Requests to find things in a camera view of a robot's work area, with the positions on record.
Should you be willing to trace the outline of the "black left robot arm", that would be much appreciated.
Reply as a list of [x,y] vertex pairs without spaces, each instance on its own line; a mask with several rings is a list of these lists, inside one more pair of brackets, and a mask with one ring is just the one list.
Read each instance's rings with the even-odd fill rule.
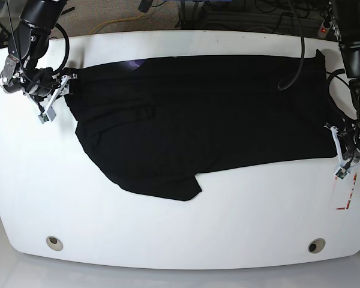
[[353,144],[347,149],[355,162],[360,159],[360,1],[329,1],[329,15],[337,36],[350,94],[356,110]]

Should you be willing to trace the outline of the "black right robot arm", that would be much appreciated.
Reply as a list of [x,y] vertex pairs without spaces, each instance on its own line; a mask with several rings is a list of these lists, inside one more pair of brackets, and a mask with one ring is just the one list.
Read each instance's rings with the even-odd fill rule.
[[[58,24],[66,1],[27,1],[17,28],[11,28],[8,56],[0,74],[0,86],[9,94],[22,91],[36,103],[61,87],[58,74],[63,71],[70,52],[69,37]],[[37,68],[49,48],[51,31],[57,29],[65,41],[65,54],[57,69]]]

